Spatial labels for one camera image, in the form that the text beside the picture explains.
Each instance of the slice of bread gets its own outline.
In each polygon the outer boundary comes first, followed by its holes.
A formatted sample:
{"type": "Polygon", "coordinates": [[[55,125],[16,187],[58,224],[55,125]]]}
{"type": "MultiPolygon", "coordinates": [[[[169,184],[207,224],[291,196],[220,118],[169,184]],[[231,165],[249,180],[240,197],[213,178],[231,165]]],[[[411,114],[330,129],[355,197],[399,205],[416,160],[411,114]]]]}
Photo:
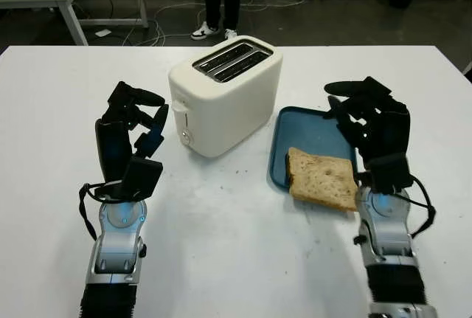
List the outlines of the slice of bread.
{"type": "Polygon", "coordinates": [[[317,156],[298,148],[288,150],[290,194],[343,211],[356,211],[353,165],[348,159],[317,156]]]}

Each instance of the robotic arm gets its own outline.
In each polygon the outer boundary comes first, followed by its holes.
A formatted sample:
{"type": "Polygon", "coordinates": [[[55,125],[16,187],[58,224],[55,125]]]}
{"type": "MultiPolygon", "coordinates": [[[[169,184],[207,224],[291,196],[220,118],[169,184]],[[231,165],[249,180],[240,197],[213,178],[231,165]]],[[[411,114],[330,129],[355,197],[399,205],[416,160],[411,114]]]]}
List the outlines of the robotic arm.
{"type": "Polygon", "coordinates": [[[436,211],[424,186],[409,172],[408,109],[371,77],[330,83],[324,90],[348,98],[341,102],[330,95],[331,109],[325,117],[336,117],[338,129],[358,148],[366,169],[355,174],[361,183],[356,194],[361,225],[354,244],[361,246],[372,292],[369,318],[437,318],[434,307],[426,302],[412,250],[412,238],[431,226],[436,211]],[[353,122],[351,117],[364,122],[353,122]],[[409,199],[404,189],[413,182],[420,186],[427,205],[409,199]],[[406,225],[411,204],[428,209],[428,220],[412,235],[406,225]]]}
{"type": "Polygon", "coordinates": [[[84,184],[80,189],[79,210],[88,232],[95,240],[81,301],[82,318],[132,317],[141,260],[147,247],[139,236],[146,219],[144,200],[150,197],[162,172],[162,163],[151,157],[164,137],[168,104],[162,97],[119,82],[108,110],[95,123],[98,155],[104,183],[84,184]],[[159,107],[154,117],[137,105],[159,107]],[[143,125],[132,153],[128,131],[143,125]],[[84,198],[89,194],[102,203],[99,212],[101,234],[87,219],[84,198]]]}

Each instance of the toaster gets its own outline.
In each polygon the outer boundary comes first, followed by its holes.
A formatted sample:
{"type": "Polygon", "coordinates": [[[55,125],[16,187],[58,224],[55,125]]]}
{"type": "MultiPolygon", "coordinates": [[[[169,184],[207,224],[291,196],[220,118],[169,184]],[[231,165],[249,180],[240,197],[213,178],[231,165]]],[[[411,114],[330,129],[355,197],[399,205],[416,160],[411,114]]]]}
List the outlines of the toaster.
{"type": "Polygon", "coordinates": [[[281,66],[279,51],[244,35],[174,66],[169,84],[181,142],[216,157],[246,138],[274,110],[281,66]]]}

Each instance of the white sneaker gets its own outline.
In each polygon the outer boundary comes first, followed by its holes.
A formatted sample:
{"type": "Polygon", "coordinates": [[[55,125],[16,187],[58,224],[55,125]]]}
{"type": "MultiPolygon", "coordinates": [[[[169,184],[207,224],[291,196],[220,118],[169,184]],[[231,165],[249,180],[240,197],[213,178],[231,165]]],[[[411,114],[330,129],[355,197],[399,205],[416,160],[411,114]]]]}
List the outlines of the white sneaker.
{"type": "Polygon", "coordinates": [[[224,38],[226,40],[233,39],[237,37],[236,30],[225,29],[224,30],[224,38]]]}
{"type": "Polygon", "coordinates": [[[203,40],[206,39],[207,36],[218,34],[220,30],[218,28],[210,28],[206,21],[203,22],[200,29],[196,30],[190,36],[193,40],[203,40]]]}

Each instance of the gray floor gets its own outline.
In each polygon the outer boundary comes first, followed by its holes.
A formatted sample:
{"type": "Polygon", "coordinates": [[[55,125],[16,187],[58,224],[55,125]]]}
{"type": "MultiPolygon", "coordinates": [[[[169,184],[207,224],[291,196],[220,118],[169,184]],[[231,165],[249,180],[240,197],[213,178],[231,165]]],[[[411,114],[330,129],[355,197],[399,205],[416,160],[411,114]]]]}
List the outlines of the gray floor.
{"type": "MultiPolygon", "coordinates": [[[[146,0],[146,4],[149,18],[159,23],[165,35],[180,35],[195,29],[198,13],[200,20],[204,19],[203,1],[146,0]],[[179,6],[162,9],[176,4],[179,6]]],[[[113,2],[114,17],[137,16],[135,0],[113,2]]],[[[110,14],[108,0],[77,0],[76,3],[79,18],[105,18],[110,14]]],[[[111,35],[98,38],[94,34],[98,29],[84,29],[91,45],[122,45],[130,32],[130,27],[114,27],[111,35]]],[[[462,70],[472,60],[472,1],[414,0],[408,9],[399,10],[390,7],[387,0],[243,0],[238,31],[280,46],[435,45],[462,70]]],[[[155,37],[156,27],[152,22],[148,30],[136,27],[125,45],[155,37]]],[[[210,45],[221,39],[218,36],[192,41],[188,36],[167,36],[158,45],[210,45]]],[[[18,44],[73,42],[60,16],[54,12],[4,11],[0,18],[0,51],[18,44]]]]}

